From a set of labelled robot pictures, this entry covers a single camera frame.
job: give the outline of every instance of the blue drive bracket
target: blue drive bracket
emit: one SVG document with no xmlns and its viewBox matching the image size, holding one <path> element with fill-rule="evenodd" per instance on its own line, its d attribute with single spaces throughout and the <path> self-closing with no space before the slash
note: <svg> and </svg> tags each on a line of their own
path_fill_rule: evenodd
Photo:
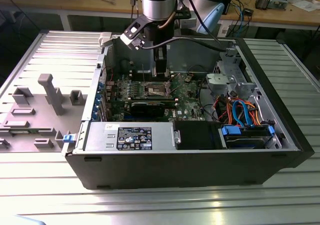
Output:
<svg viewBox="0 0 320 225">
<path fill-rule="evenodd" d="M 273 136 L 273 135 L 275 135 L 275 129 L 274 129 L 274 127 L 273 126 L 268 126 L 268 130 L 269 130 L 269 132 L 271 133 L 271 135 Z"/>
<path fill-rule="evenodd" d="M 62 141 L 64 143 L 74 144 L 77 141 L 78 133 L 64 135 Z"/>
<path fill-rule="evenodd" d="M 240 127 L 238 126 L 224 126 L 222 129 L 222 134 L 225 135 L 241 135 Z"/>
</svg>

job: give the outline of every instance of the power supply label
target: power supply label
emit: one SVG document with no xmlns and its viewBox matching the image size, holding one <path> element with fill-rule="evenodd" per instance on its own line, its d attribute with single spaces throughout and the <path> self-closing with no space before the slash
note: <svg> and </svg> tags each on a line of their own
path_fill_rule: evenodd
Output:
<svg viewBox="0 0 320 225">
<path fill-rule="evenodd" d="M 119 127 L 116 149 L 152 150 L 151 127 Z"/>
</svg>

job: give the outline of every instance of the wire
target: wire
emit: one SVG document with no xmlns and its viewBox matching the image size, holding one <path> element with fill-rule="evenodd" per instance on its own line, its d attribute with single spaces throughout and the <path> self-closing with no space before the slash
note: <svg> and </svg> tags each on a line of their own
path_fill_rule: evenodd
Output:
<svg viewBox="0 0 320 225">
<path fill-rule="evenodd" d="M 190 73 L 190 70 L 191 70 L 192 68 L 194 68 L 194 67 L 200 67 L 200 68 L 202 68 L 203 71 L 205 71 L 207 74 L 209 73 L 209 72 L 207 71 L 207 69 L 206 69 L 204 66 L 200 65 L 200 64 L 195 64 L 195 65 L 190 66 L 190 67 L 188 68 L 188 71 L 187 71 L 187 72 Z"/>
<path fill-rule="evenodd" d="M 130 112 L 128 112 L 128 111 L 125 111 L 125 110 L 124 110 L 123 112 L 124 112 L 124 113 L 127 113 L 127 114 L 129 114 L 129 115 L 132 115 L 132 114 L 131 114 Z"/>
<path fill-rule="evenodd" d="M 246 29 L 245 29 L 245 33 L 244 33 L 244 36 L 243 36 L 244 38 L 246 37 L 247 32 L 248 32 L 248 30 L 249 30 L 251 19 L 252 19 L 252 16 L 249 16 L 249 15 L 248 15 L 248 22 L 246 23 L 247 27 L 246 27 Z"/>
<path fill-rule="evenodd" d="M 11 30 L 13 31 L 13 33 L 16 34 L 16 35 L 18 35 L 18 38 L 19 38 L 20 42 L 23 43 L 23 44 L 26 45 L 26 46 L 30 46 L 30 43 L 24 42 L 24 41 L 22 40 L 21 36 L 29 39 L 30 41 L 32 41 L 33 39 L 20 32 L 22 20 L 23 20 L 26 16 L 24 15 L 23 18 L 21 19 L 21 21 L 20 21 L 20 27 L 19 27 L 19 30 L 18 30 L 19 32 L 17 32 L 17 31 L 14 29 L 14 24 L 11 23 L 11 22 L 9 22 L 9 21 L 6 19 L 6 16 L 4 15 L 4 13 L 3 13 L 1 10 L 0 10 L 0 14 L 1 14 L 0 17 L 3 18 L 3 19 L 5 20 L 5 22 L 10 25 L 10 28 L 11 28 Z"/>
<path fill-rule="evenodd" d="M 238 98 L 238 97 L 230 97 L 231 99 L 234 99 L 234 100 L 239 100 L 239 101 L 242 101 L 242 102 L 246 102 L 245 100 L 241 99 L 241 98 Z"/>
<path fill-rule="evenodd" d="M 227 113 L 227 111 L 225 111 L 224 113 L 222 113 L 222 115 L 218 118 L 218 120 L 222 119 L 223 116 Z"/>
<path fill-rule="evenodd" d="M 26 17 L 26 15 L 23 15 L 23 18 L 21 18 L 20 25 L 19 25 L 19 29 L 18 29 L 18 36 L 19 36 L 19 39 L 20 39 L 20 40 L 21 40 L 21 37 L 20 37 L 20 29 L 21 29 L 22 22 L 23 22 L 23 20 L 24 20 L 25 17 Z"/>
<path fill-rule="evenodd" d="M 226 111 L 228 114 L 228 124 L 232 125 L 232 114 L 231 114 L 229 102 L 226 103 Z"/>
<path fill-rule="evenodd" d="M 207 106 L 213 106 L 213 104 L 207 104 L 207 105 L 204 105 L 203 107 L 207 107 Z"/>
<path fill-rule="evenodd" d="M 259 117 L 258 117 L 258 111 L 255 110 L 255 117 L 256 117 L 256 122 L 261 125 L 260 121 L 259 121 Z"/>
<path fill-rule="evenodd" d="M 114 78 L 114 69 L 111 67 L 111 78 L 110 78 L 110 82 L 112 81 L 112 79 Z"/>
<path fill-rule="evenodd" d="M 202 45 L 208 49 L 212 49 L 212 50 L 215 50 L 215 51 L 218 51 L 218 52 L 225 52 L 226 49 L 223 49 L 223 48 L 219 48 L 219 47 L 215 47 L 215 46 L 211 46 L 203 41 L 200 41 L 200 40 L 197 40 L 197 39 L 194 39 L 194 38 L 191 38 L 191 37 L 184 37 L 184 36 L 179 36 L 179 37 L 173 37 L 167 41 L 164 41 L 164 42 L 161 42 L 157 45 L 154 45 L 154 46 L 141 46 L 140 48 L 141 49 L 144 49 L 144 50 L 150 50 L 150 49 L 156 49 L 156 48 L 160 48 L 166 44 L 169 44 L 169 43 L 172 43 L 174 41 L 177 41 L 177 40 L 187 40 L 187 41 L 191 41 L 191 42 L 194 42 L 196 44 L 199 44 L 199 45 Z"/>
<path fill-rule="evenodd" d="M 158 26 L 158 29 L 161 30 L 161 29 L 164 29 L 166 26 L 168 26 L 168 24 L 171 23 L 171 21 L 175 18 L 175 15 L 176 15 L 176 11 L 173 11 L 170 17 L 167 19 L 167 21 L 164 24 Z"/>
<path fill-rule="evenodd" d="M 249 115 L 252 118 L 253 124 L 257 125 L 256 120 L 255 120 L 255 116 L 252 114 L 252 112 L 249 112 Z"/>
<path fill-rule="evenodd" d="M 2 45 L 0 43 L 0 48 L 4 48 L 5 50 L 7 50 L 8 52 L 12 53 L 12 54 L 16 54 L 15 52 L 13 52 L 11 49 L 7 48 L 6 46 Z"/>
<path fill-rule="evenodd" d="M 230 34 L 232 33 L 232 35 L 234 35 L 235 34 L 235 28 L 236 28 L 236 26 L 237 26 L 237 24 L 238 24 L 238 22 L 240 21 L 240 19 L 241 19 L 241 14 L 242 14 L 242 11 L 243 11 L 243 9 L 245 9 L 245 6 L 244 6 L 244 4 L 240 1 L 240 0 L 234 0 L 234 1 L 237 1 L 238 2 L 238 4 L 239 4 L 239 8 L 240 8 L 240 13 L 238 13 L 238 11 L 237 10 L 235 10 L 235 12 L 239 15 L 239 18 L 237 19 L 237 21 L 236 21 L 236 23 L 235 23 L 235 25 L 233 26 L 233 28 L 230 30 L 230 32 L 226 35 L 226 37 L 229 37 L 230 36 Z M 230 2 L 230 5 L 232 5 L 232 6 L 234 6 L 234 7 L 236 7 L 237 5 L 235 4 L 235 3 L 231 3 Z"/>
<path fill-rule="evenodd" d="M 207 28 L 205 23 L 202 21 L 200 15 L 196 9 L 194 2 L 192 0 L 189 0 L 189 3 L 191 4 L 191 7 L 193 8 L 193 11 L 194 11 L 196 17 L 198 18 L 198 20 L 199 20 L 200 24 L 202 25 L 202 27 L 204 28 L 204 30 L 221 46 L 220 41 L 210 32 L 210 30 Z"/>
<path fill-rule="evenodd" d="M 11 2 L 17 9 L 19 9 L 20 12 L 22 12 L 22 13 L 26 16 L 27 19 L 29 19 L 29 21 L 36 27 L 36 29 L 38 29 L 38 31 L 40 31 L 40 28 L 34 23 L 34 21 L 32 21 L 32 20 L 30 19 L 30 17 L 28 17 L 28 15 L 27 15 L 24 11 L 22 11 L 22 9 L 21 9 L 13 0 L 10 0 L 10 2 Z"/>
<path fill-rule="evenodd" d="M 214 104 L 213 104 L 213 107 L 214 107 L 214 108 L 216 108 L 216 105 L 217 105 L 218 102 L 219 102 L 219 98 L 220 98 L 220 96 L 218 96 L 218 97 L 216 98 L 216 100 L 215 100 L 215 102 L 214 102 Z"/>
<path fill-rule="evenodd" d="M 242 104 L 243 106 L 243 110 L 244 110 L 244 117 L 245 117 L 245 121 L 246 123 L 250 126 L 252 125 L 252 121 L 250 120 L 250 117 L 249 117 L 249 112 L 248 112 L 248 108 L 246 106 L 246 103 L 241 101 L 241 100 L 237 100 L 233 103 L 232 105 L 232 114 L 233 114 L 233 117 L 234 119 L 242 126 L 244 127 L 244 124 L 238 119 L 237 117 L 237 112 L 236 112 L 236 107 L 237 107 L 237 104 L 240 103 Z"/>
<path fill-rule="evenodd" d="M 203 109 L 203 111 L 204 111 L 206 114 L 208 114 L 212 120 L 216 120 L 216 118 L 215 118 L 210 112 L 208 112 L 207 110 L 205 110 L 205 106 L 208 106 L 208 104 L 205 105 L 205 106 L 202 106 L 202 103 L 201 103 L 201 100 L 200 100 L 201 89 L 202 89 L 202 86 L 203 86 L 205 80 L 206 80 L 206 78 L 204 78 L 204 79 L 202 80 L 202 82 L 201 82 L 201 84 L 200 84 L 200 88 L 199 88 L 198 100 L 199 100 L 200 108 Z"/>
<path fill-rule="evenodd" d="M 131 5 L 130 23 L 132 23 L 132 22 L 133 22 L 133 17 L 134 17 L 134 7 L 135 7 L 135 6 L 132 6 L 132 5 Z"/>
<path fill-rule="evenodd" d="M 239 6 L 235 5 L 235 7 L 236 7 L 237 9 L 239 9 L 240 18 L 241 18 L 240 27 L 239 27 L 239 29 L 237 30 L 238 32 L 236 33 L 236 34 L 237 34 L 237 37 L 238 37 L 239 34 L 240 34 L 240 31 L 241 31 L 241 29 L 242 29 L 242 23 L 244 22 L 244 14 L 243 14 L 243 12 L 242 12 L 242 10 L 241 10 L 241 8 L 240 8 Z"/>
<path fill-rule="evenodd" d="M 182 4 L 183 7 L 186 7 L 183 0 L 179 0 L 179 2 Z"/>
<path fill-rule="evenodd" d="M 312 49 L 313 49 L 313 47 L 312 47 L 313 42 L 315 42 L 316 40 L 318 40 L 319 37 L 316 37 L 316 34 L 317 34 L 317 32 L 319 31 L 319 29 L 320 29 L 320 24 L 319 24 L 319 26 L 317 27 L 317 29 L 315 30 L 314 34 L 311 36 L 309 43 L 305 46 L 305 49 L 304 49 L 304 51 L 303 51 L 303 53 L 302 53 L 302 60 L 303 60 L 303 61 L 304 61 L 304 60 L 308 57 L 308 55 L 311 53 L 311 51 L 312 51 Z"/>
</svg>

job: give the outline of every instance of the motherboard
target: motherboard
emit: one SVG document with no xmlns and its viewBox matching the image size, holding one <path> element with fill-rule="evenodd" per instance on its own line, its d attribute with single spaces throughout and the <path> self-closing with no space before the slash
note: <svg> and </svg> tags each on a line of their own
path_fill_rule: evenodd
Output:
<svg viewBox="0 0 320 225">
<path fill-rule="evenodd" d="M 176 73 L 154 81 L 139 74 L 120 74 L 100 87 L 97 121 L 170 122 L 205 120 L 199 104 L 199 81 Z"/>
</svg>

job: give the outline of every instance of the blue latch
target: blue latch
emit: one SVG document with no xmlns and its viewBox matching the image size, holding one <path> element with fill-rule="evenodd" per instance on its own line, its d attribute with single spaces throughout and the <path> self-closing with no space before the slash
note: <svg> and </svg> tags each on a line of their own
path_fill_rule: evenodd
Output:
<svg viewBox="0 0 320 225">
<path fill-rule="evenodd" d="M 98 89 L 104 89 L 105 85 L 102 82 L 98 82 Z"/>
<path fill-rule="evenodd" d="M 221 131 L 223 135 L 241 135 L 241 130 L 238 126 L 224 126 Z"/>
<path fill-rule="evenodd" d="M 96 120 L 98 118 L 98 113 L 93 111 L 91 117 L 93 118 L 93 120 Z"/>
<path fill-rule="evenodd" d="M 269 132 L 271 133 L 271 135 L 275 134 L 275 129 L 273 126 L 268 126 Z"/>
<path fill-rule="evenodd" d="M 98 110 L 99 110 L 99 106 L 93 106 L 93 109 L 92 109 L 93 112 L 96 113 L 96 112 L 98 112 Z"/>
<path fill-rule="evenodd" d="M 98 99 L 98 98 L 95 98 L 94 99 L 94 104 L 97 106 L 97 105 L 99 105 L 101 103 L 101 100 L 100 99 Z"/>
<path fill-rule="evenodd" d="M 64 143 L 75 143 L 77 141 L 77 133 L 64 135 L 62 141 Z"/>
</svg>

